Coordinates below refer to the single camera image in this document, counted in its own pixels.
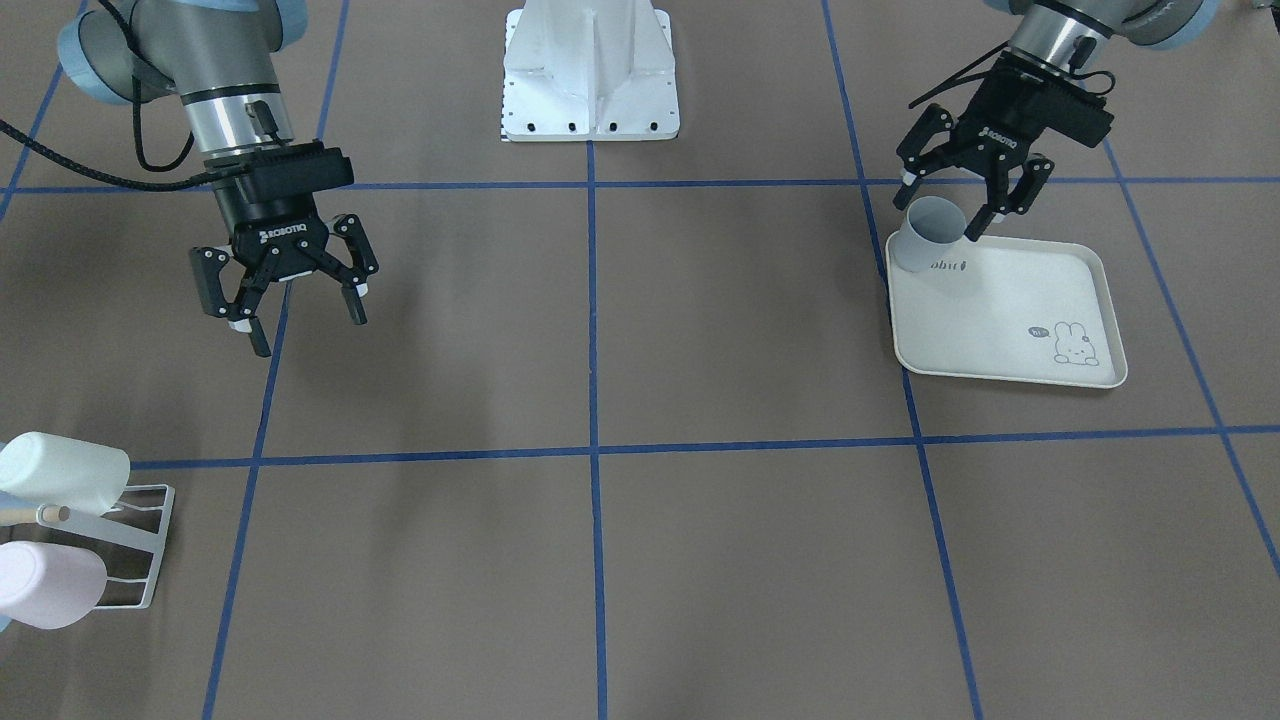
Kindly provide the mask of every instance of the white cup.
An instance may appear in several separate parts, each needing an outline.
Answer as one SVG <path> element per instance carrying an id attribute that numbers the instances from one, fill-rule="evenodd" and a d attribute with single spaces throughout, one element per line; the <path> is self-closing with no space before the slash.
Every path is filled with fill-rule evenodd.
<path id="1" fill-rule="evenodd" d="M 37 505 L 102 515 L 128 482 L 129 456 L 114 447 L 49 433 L 23 433 L 0 447 L 0 492 Z"/>
<path id="2" fill-rule="evenodd" d="M 937 263 L 964 237 L 968 223 L 955 202 L 942 197 L 916 199 L 906 209 L 902 228 L 888 241 L 888 255 L 899 268 L 919 273 Z"/>
<path id="3" fill-rule="evenodd" d="M 44 630 L 88 615 L 106 589 L 106 564 L 91 550 L 15 541 L 0 544 L 0 614 Z"/>

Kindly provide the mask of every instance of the white tray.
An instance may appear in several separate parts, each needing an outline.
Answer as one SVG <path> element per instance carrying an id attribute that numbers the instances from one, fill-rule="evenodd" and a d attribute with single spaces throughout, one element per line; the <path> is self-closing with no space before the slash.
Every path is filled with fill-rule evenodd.
<path id="1" fill-rule="evenodd" d="M 888 260 L 888 296 L 913 373 L 1093 388 L 1129 375 L 1102 260 L 1082 245 L 961 240 L 919 273 Z"/>

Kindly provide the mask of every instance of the grid line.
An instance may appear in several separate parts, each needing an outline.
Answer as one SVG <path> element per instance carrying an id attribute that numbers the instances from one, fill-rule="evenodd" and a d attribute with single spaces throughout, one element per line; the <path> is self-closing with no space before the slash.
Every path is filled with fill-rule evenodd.
<path id="1" fill-rule="evenodd" d="M 888 274 L 884 266 L 884 254 L 881 250 L 879 232 L 876 225 L 876 213 L 872 208 L 870 188 L 867 173 L 863 167 L 861 147 L 858 142 L 858 126 L 854 123 L 852 104 L 849 99 L 849 86 L 845 82 L 845 68 L 840 59 L 840 45 L 836 41 L 836 27 L 831 17 L 829 0 L 822 0 L 822 13 L 827 23 L 827 40 L 831 44 L 831 59 L 836 70 L 836 83 L 840 87 L 840 100 L 845 110 L 845 123 L 849 128 L 849 145 L 854 154 L 854 168 L 860 181 L 863 196 L 863 210 L 867 214 L 867 228 L 870 232 L 872 250 L 876 254 L 876 270 L 881 275 L 881 282 L 888 284 Z M 942 514 L 938 510 L 937 493 L 933 488 L 933 473 L 929 469 L 929 456 L 923 442 L 920 430 L 920 416 L 915 407 L 915 395 L 911 391 L 911 377 L 906 368 L 902 373 L 902 395 L 906 402 L 908 416 L 911 420 L 911 439 L 915 445 L 916 460 L 920 465 L 920 479 L 924 484 L 924 495 L 929 506 L 929 520 L 933 525 L 933 538 L 938 548 L 938 564 L 942 569 L 942 579 L 947 589 L 947 602 L 951 607 L 951 623 L 955 626 L 956 644 L 960 650 L 960 662 L 964 669 L 965 685 L 969 691 L 969 705 L 973 710 L 974 720 L 983 720 L 982 696 L 978 691 L 978 678 L 973 667 L 973 657 L 969 652 L 969 634 L 965 630 L 964 612 L 960 607 L 960 594 L 956 591 L 955 574 L 951 570 L 951 553 L 947 550 L 946 532 L 942 527 Z"/>
<path id="2" fill-rule="evenodd" d="M 351 0 L 342 0 L 342 10 L 338 15 L 338 31 L 334 33 L 333 54 L 329 64 L 329 77 L 325 83 L 324 101 L 320 108 L 320 119 L 316 124 L 316 140 L 324 140 L 324 129 L 328 123 L 329 108 L 333 100 L 333 87 L 338 77 L 338 64 L 342 58 L 342 44 L 346 37 L 347 17 Z M 262 391 L 262 414 L 259 419 L 257 434 L 253 439 L 255 460 L 261 460 L 266 446 L 266 432 L 271 420 L 271 406 L 275 400 L 275 387 L 279 378 L 280 360 L 284 356 L 284 338 L 289 325 L 289 299 L 293 295 L 293 283 L 284 287 L 284 299 L 280 301 L 280 318 L 275 325 L 275 343 L 271 352 L 271 364 L 266 374 L 266 387 Z M 227 655 L 227 639 L 230 633 L 232 616 L 236 610 L 236 593 L 239 587 L 239 574 L 244 560 L 246 542 L 248 538 L 250 519 L 253 512 L 253 500 L 257 495 L 257 479 L 261 464 L 250 466 L 248 478 L 244 483 L 244 500 L 241 506 L 239 524 L 236 529 L 236 546 L 232 551 L 232 564 L 227 574 L 227 593 L 223 598 L 223 611 L 219 619 L 218 635 L 214 646 L 214 657 L 209 669 L 209 685 L 205 689 L 205 705 L 202 720 L 212 720 L 214 708 L 218 702 L 218 689 L 221 683 L 223 661 Z"/>
<path id="3" fill-rule="evenodd" d="M 591 462 L 591 562 L 595 583 L 595 703 L 596 717 L 609 717 L 609 667 L 604 605 L 604 507 L 600 500 L 600 386 L 599 299 L 596 264 L 595 143 L 586 142 L 586 256 L 588 256 L 588 424 Z"/>
<path id="4" fill-rule="evenodd" d="M 262 457 L 262 448 L 266 445 L 266 427 L 271 418 L 275 380 L 280 369 L 280 356 L 284 350 L 284 332 L 289 322 L 289 295 L 292 291 L 293 283 L 288 283 L 284 288 L 284 301 L 280 304 L 280 322 L 275 327 L 275 351 L 271 356 L 271 366 L 266 374 L 266 388 L 262 392 L 262 414 L 259 418 L 257 434 L 253 438 L 253 459 Z M 218 619 L 218 635 L 214 641 L 214 659 L 209 667 L 209 684 L 205 688 L 204 720 L 212 720 L 214 706 L 218 702 L 218 685 L 223 676 L 227 638 L 230 634 L 232 614 L 236 609 L 236 592 L 239 589 L 239 574 L 244 561 L 244 547 L 248 542 L 250 519 L 253 514 L 253 498 L 257 495 L 257 477 L 261 468 L 260 464 L 251 465 L 248 478 L 244 482 L 244 498 L 241 501 L 241 516 L 236 527 L 232 565 L 227 571 L 227 591 L 223 596 L 223 611 Z"/>
<path id="5" fill-rule="evenodd" d="M 1275 539 L 1272 539 L 1271 532 L 1267 529 L 1266 518 L 1262 516 L 1262 509 L 1258 506 L 1257 497 L 1253 495 L 1253 488 L 1249 486 L 1249 479 L 1244 474 L 1240 459 L 1235 454 L 1235 446 L 1231 443 L 1231 434 L 1226 432 L 1226 424 L 1222 421 L 1222 414 L 1217 407 L 1217 401 L 1213 398 L 1213 391 L 1210 388 L 1208 378 L 1204 375 L 1204 369 L 1201 366 L 1199 357 L 1196 354 L 1196 347 L 1192 345 L 1190 333 L 1183 323 L 1183 316 L 1178 310 L 1178 304 L 1174 301 L 1174 293 L 1169 288 L 1169 283 L 1165 281 L 1164 270 L 1160 269 L 1160 260 L 1156 258 L 1156 250 L 1151 245 L 1151 237 L 1147 234 L 1147 225 L 1142 222 L 1142 213 L 1138 211 L 1138 204 L 1133 197 L 1133 192 L 1129 190 L 1129 183 L 1126 182 L 1124 173 L 1120 170 L 1120 160 L 1116 158 L 1115 147 L 1111 146 L 1111 141 L 1103 141 L 1103 147 L 1106 149 L 1107 159 L 1111 161 L 1111 168 L 1115 170 L 1116 179 L 1120 182 L 1120 191 L 1124 193 L 1125 202 L 1129 205 L 1129 214 L 1133 217 L 1134 227 L 1138 229 L 1138 238 L 1142 241 L 1142 247 L 1147 254 L 1147 261 L 1151 264 L 1151 270 L 1156 275 L 1156 283 L 1160 286 L 1160 292 L 1165 299 L 1165 306 L 1169 309 L 1169 315 L 1174 320 L 1174 327 L 1178 328 L 1178 336 L 1183 342 L 1183 350 L 1187 352 L 1187 360 L 1190 363 L 1192 370 L 1196 373 L 1196 380 L 1199 383 L 1201 392 L 1204 396 L 1204 404 L 1208 406 L 1210 415 L 1213 418 L 1215 429 L 1222 441 L 1222 450 L 1226 451 L 1226 457 L 1231 462 L 1231 471 L 1235 473 L 1235 480 L 1240 486 L 1240 492 L 1244 495 L 1244 502 L 1249 509 L 1249 515 L 1253 516 L 1253 523 L 1257 525 L 1258 536 L 1262 538 L 1262 544 L 1266 547 L 1267 556 L 1271 560 L 1271 569 L 1275 571 L 1276 577 L 1280 578 L 1280 553 L 1276 552 Z"/>
<path id="6" fill-rule="evenodd" d="M 1280 425 L 1236 425 L 1225 428 L 1233 436 L 1280 434 Z M 1215 427 L 1188 428 L 1135 428 L 1121 430 L 1050 430 L 1030 433 L 991 433 L 963 436 L 922 436 L 919 442 L 934 445 L 1001 445 L 1021 442 L 1071 442 L 1108 439 L 1146 439 L 1176 437 L 1215 437 L 1221 434 Z M 640 443 L 602 445 L 600 456 L 609 455 L 682 455 L 709 452 L 841 450 L 860 447 L 901 447 L 916 443 L 914 436 L 865 437 L 833 439 L 760 439 L 737 442 Z M 470 460 L 518 460 L 536 457 L 588 457 L 590 446 L 524 447 L 509 450 L 440 450 L 424 452 L 374 452 L 362 455 L 293 455 L 265 457 L 211 457 L 189 460 L 137 460 L 136 473 L 165 470 L 227 469 L 227 468 L 298 468 L 315 465 L 376 465 L 394 462 L 462 462 Z"/>
<path id="7" fill-rule="evenodd" d="M 76 14 L 83 13 L 84 8 L 88 6 L 88 0 L 81 0 L 79 8 Z M 40 108 L 36 110 L 36 118 L 31 122 L 31 132 L 27 135 L 35 140 L 40 135 L 40 126 L 45 122 L 45 113 L 49 111 L 49 105 L 54 101 L 54 92 L 58 91 L 58 85 L 63 78 L 63 65 L 58 64 L 54 67 L 54 77 L 49 79 L 49 87 L 45 88 L 45 96 L 40 101 Z M 0 196 L 0 222 L 4 222 L 5 217 L 9 214 L 9 204 L 13 202 L 14 191 L 18 187 L 18 181 L 22 179 L 22 172 L 27 169 L 27 159 L 31 158 L 31 149 L 26 145 L 22 146 L 22 152 L 18 154 L 18 163 L 13 167 L 13 174 L 9 177 L 9 184 L 5 186 L 5 192 Z"/>
<path id="8" fill-rule="evenodd" d="M 897 186 L 899 178 L 712 178 L 712 179 L 671 179 L 671 181 L 598 181 L 599 190 L 637 190 L 660 187 L 860 187 Z M 919 181 L 922 184 L 983 184 L 972 177 L 929 177 Z M 1055 177 L 1050 184 L 1120 184 L 1115 177 Z M 1280 177 L 1140 177 L 1124 178 L 1126 184 L 1275 184 Z M 448 190 L 586 190 L 584 181 L 383 181 L 357 182 L 335 187 L 328 192 L 355 191 L 448 191 Z M 0 192 L 13 195 L 131 195 L 142 191 L 115 186 L 31 186 L 0 188 Z M 189 187 L 177 192 L 212 192 L 209 187 Z"/>

